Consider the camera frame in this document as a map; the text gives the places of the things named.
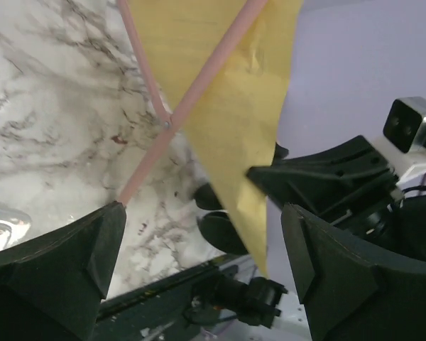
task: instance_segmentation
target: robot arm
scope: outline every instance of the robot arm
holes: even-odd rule
[[[283,211],[314,341],[426,340],[426,196],[398,187],[426,173],[426,100],[397,99],[383,134],[248,172]],[[294,316],[273,327],[306,336]]]

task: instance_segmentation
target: white bracket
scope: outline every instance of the white bracket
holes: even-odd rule
[[[400,179],[398,185],[426,173],[426,149],[423,147],[404,154],[384,136],[374,140],[371,144],[394,167],[395,173]]]
[[[296,293],[290,291],[287,295],[283,295],[278,308],[281,310],[281,315],[273,321],[272,329],[284,330],[311,340],[305,307],[300,304]]]

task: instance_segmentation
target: yellow triangular paper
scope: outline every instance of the yellow triangular paper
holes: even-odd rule
[[[246,0],[129,0],[174,109]],[[269,0],[184,126],[215,192],[266,274],[266,199],[244,176],[273,160],[302,0]]]

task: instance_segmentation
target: pink straw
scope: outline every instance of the pink straw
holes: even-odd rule
[[[159,95],[158,86],[156,85],[155,78],[151,72],[150,65],[148,64],[147,56],[145,50],[143,49],[141,39],[137,33],[136,28],[134,27],[133,16],[129,9],[127,0],[116,0],[116,4],[119,7],[121,17],[125,24],[126,32],[128,33],[129,40],[131,41],[131,46],[133,47],[134,54],[136,55],[139,69],[142,72],[143,80],[150,92],[150,99],[155,109],[156,115],[159,119],[164,122],[166,128],[170,126],[170,115],[165,110],[163,101]]]
[[[138,190],[139,186],[143,183],[145,177],[150,173],[150,170],[153,165],[164,154],[165,150],[170,144],[170,141],[172,140],[178,129],[181,128],[186,118],[190,114],[190,111],[195,106],[196,102],[204,94],[205,90],[207,90],[209,84],[216,77],[216,74],[221,70],[221,68],[227,61],[227,58],[229,58],[235,47],[239,44],[242,37],[251,27],[253,22],[257,19],[258,15],[263,10],[263,7],[266,5],[267,1],[268,0],[248,0],[245,3],[245,5],[235,18],[234,22],[231,24],[227,32],[222,37],[218,46],[214,49],[213,53],[210,55],[205,65],[200,70],[199,75],[196,77],[188,91],[186,91],[185,95],[181,99],[180,103],[175,108],[175,111],[172,115],[173,125],[169,129],[161,132],[156,138],[156,140],[153,142],[153,145],[146,152],[145,156],[142,158],[133,175],[130,177],[124,189],[120,193],[117,199],[119,202],[123,203],[124,205],[127,205],[129,203],[129,200],[132,198],[133,194]],[[118,0],[117,3],[120,4],[124,2],[126,2],[126,0]],[[129,17],[131,17],[131,14],[129,13],[129,8],[125,9],[123,4],[121,4],[121,7],[122,16],[124,16],[124,21],[126,21],[128,20],[126,19],[128,15]],[[129,38],[131,40],[131,43],[133,43],[133,40],[138,39],[136,29],[133,27],[133,30],[129,31]],[[134,49],[137,50],[136,54],[140,56],[145,55],[143,47],[139,42],[134,41],[133,46]],[[140,66],[142,69],[143,67],[148,67],[148,64]]]

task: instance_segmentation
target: screw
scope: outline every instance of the screw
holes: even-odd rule
[[[199,296],[194,297],[194,298],[192,299],[192,301],[191,301],[191,306],[192,306],[193,308],[200,307],[200,305],[201,305],[201,304],[202,304],[202,302],[200,302],[200,297],[199,297]]]
[[[404,128],[404,134],[410,136],[412,134],[412,128],[407,126]]]
[[[398,126],[399,125],[399,118],[393,117],[393,119],[391,120],[391,124],[393,126]]]

